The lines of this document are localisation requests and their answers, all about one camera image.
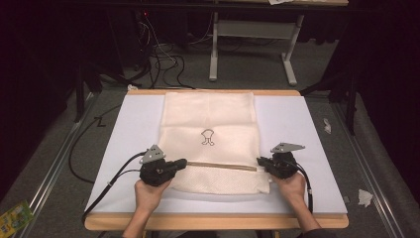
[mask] sleeve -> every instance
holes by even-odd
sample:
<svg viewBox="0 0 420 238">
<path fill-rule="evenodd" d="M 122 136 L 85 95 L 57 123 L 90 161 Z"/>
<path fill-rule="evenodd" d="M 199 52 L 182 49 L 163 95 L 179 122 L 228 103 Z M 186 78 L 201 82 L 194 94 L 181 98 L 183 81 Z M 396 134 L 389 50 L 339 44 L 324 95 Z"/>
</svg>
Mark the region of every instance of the sleeve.
<svg viewBox="0 0 420 238">
<path fill-rule="evenodd" d="M 324 229 L 315 229 L 303 234 L 302 238 L 337 238 L 337 236 Z"/>
</svg>

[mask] fabric sheet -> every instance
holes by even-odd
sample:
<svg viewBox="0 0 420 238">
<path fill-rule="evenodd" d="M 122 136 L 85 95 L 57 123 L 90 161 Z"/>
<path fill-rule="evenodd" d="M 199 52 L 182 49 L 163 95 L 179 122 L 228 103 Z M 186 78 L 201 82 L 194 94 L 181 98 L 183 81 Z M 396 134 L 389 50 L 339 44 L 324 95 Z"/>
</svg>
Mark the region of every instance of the fabric sheet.
<svg viewBox="0 0 420 238">
<path fill-rule="evenodd" d="M 171 183 L 175 189 L 215 194 L 269 192 L 268 175 L 257 163 L 260 132 L 252 93 L 167 93 L 158 145 L 169 161 L 184 158 L 205 165 L 179 171 Z"/>
</svg>

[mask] gray carpet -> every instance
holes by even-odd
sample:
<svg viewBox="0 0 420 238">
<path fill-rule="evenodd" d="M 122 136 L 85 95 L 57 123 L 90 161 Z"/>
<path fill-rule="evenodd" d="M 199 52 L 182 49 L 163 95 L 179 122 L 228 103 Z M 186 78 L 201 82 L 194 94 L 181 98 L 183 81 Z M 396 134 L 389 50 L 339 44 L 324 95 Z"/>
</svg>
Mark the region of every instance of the gray carpet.
<svg viewBox="0 0 420 238">
<path fill-rule="evenodd" d="M 232 49 L 237 47 L 235 43 L 229 42 L 222 45 L 223 51 L 219 54 L 217 82 L 208 81 L 210 49 L 205 48 L 205 44 L 196 48 L 190 47 L 188 51 L 174 49 L 169 54 L 184 57 L 185 71 L 180 80 L 183 84 L 193 87 L 303 89 L 320 79 L 335 47 L 335 44 L 316 46 L 313 42 L 298 44 L 292 57 L 298 85 L 290 87 L 286 83 L 285 73 L 278 57 L 278 49 L 283 47 L 284 43 L 276 42 L 263 46 L 264 41 L 247 42 L 233 52 Z M 170 62 L 163 62 L 162 66 L 165 64 L 170 66 Z M 156 72 L 157 70 L 154 68 L 153 74 L 156 75 Z M 177 71 L 170 70 L 164 77 L 169 84 L 176 84 L 176 75 Z M 157 86 L 167 86 L 161 78 L 162 74 Z M 147 77 L 142 78 L 139 82 L 144 87 L 151 85 L 151 81 Z M 120 104 L 125 93 L 124 86 L 104 82 L 104 91 L 95 97 L 96 100 L 81 128 L 91 122 L 95 116 Z M 342 195 L 350 200 L 347 203 L 350 226 L 334 230 L 334 232 L 339 237 L 392 237 L 389 235 L 375 204 L 367 208 L 358 205 L 359 188 L 368 189 L 358 163 L 358 155 L 350 143 L 346 130 L 342 127 L 341 118 L 337 115 L 334 105 L 331 105 L 323 96 L 325 92 L 316 94 L 316 96 L 307 97 L 308 107 L 339 189 Z M 1 212 L 21 200 L 31 201 L 36 195 L 55 156 L 59 154 L 65 137 L 74 128 L 72 122 L 75 117 L 74 102 L 73 94 L 68 99 L 68 109 L 51 125 L 33 157 L 2 200 Z M 418 204 L 412 198 L 407 186 L 387 156 L 360 100 L 358 100 L 357 107 L 356 139 L 360 142 L 361 149 L 368 159 L 380 188 L 386 194 L 402 232 L 406 237 L 420 237 L 419 228 L 415 224 L 420 218 Z M 106 126 L 97 127 L 94 124 L 74 148 L 73 167 L 82 177 L 96 178 L 117 115 L 118 109 L 105 115 L 102 124 Z M 323 130 L 324 118 L 328 118 L 332 125 L 331 135 Z M 81 215 L 91 188 L 92 184 L 75 178 L 65 162 L 51 192 L 46 194 L 48 199 L 26 237 L 98 237 L 99 232 L 88 231 L 81 223 Z M 280 231 L 281 237 L 296 237 L 298 233 L 299 231 L 296 229 Z M 119 233 L 109 232 L 104 237 L 109 237 L 112 234 Z"/>
</svg>

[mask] person's left hand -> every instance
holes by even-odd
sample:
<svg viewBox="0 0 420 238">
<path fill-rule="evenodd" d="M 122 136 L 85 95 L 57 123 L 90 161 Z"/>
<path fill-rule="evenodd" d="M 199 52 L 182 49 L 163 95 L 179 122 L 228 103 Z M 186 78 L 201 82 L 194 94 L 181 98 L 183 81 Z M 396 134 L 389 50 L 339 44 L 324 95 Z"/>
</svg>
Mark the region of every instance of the person's left hand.
<svg viewBox="0 0 420 238">
<path fill-rule="evenodd" d="M 136 210 L 151 214 L 159 205 L 163 191 L 170 185 L 170 180 L 160 186 L 151 186 L 138 180 L 135 184 Z"/>
</svg>

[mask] desk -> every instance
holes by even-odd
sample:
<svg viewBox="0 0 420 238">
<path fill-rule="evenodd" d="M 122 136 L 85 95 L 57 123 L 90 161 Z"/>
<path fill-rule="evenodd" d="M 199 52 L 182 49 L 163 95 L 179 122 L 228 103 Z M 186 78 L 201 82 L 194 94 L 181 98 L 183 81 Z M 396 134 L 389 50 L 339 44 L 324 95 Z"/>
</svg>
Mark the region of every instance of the desk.
<svg viewBox="0 0 420 238">
<path fill-rule="evenodd" d="M 267 0 L 226 0 L 226 2 L 252 2 L 268 4 Z M 321 6 L 347 6 L 348 0 L 326 0 L 326 1 L 302 1 L 297 0 L 291 3 L 297 5 L 321 5 Z M 289 40 L 286 53 L 281 54 L 281 60 L 287 75 L 288 83 L 291 86 L 297 84 L 290 58 L 302 27 L 304 15 L 299 15 L 295 23 L 268 23 L 254 21 L 230 21 L 219 20 L 219 14 L 213 14 L 213 45 L 210 59 L 210 81 L 217 80 L 218 50 L 217 40 L 219 36 L 245 37 L 245 38 L 266 38 Z"/>
<path fill-rule="evenodd" d="M 297 91 L 223 90 L 253 92 L 261 131 L 261 156 L 269 157 L 277 140 L 301 142 L 306 149 L 295 152 L 299 164 L 311 179 L 314 192 L 314 214 L 325 228 L 344 228 L 349 224 L 347 209 L 341 198 L 322 145 L 312 123 L 304 98 Z M 159 113 L 164 90 L 136 90 L 126 96 L 109 141 L 88 205 L 106 185 L 107 179 L 139 150 L 157 142 Z M 267 109 L 269 117 L 260 116 Z M 139 169 L 131 163 L 127 170 Z M 122 230 L 135 208 L 133 184 L 138 173 L 121 177 L 110 193 L 87 215 L 89 230 Z M 280 197 L 275 184 L 269 194 L 218 196 L 191 194 L 167 189 L 160 206 L 147 223 L 147 230 L 211 229 L 284 229 L 298 227 L 291 209 Z"/>
</svg>

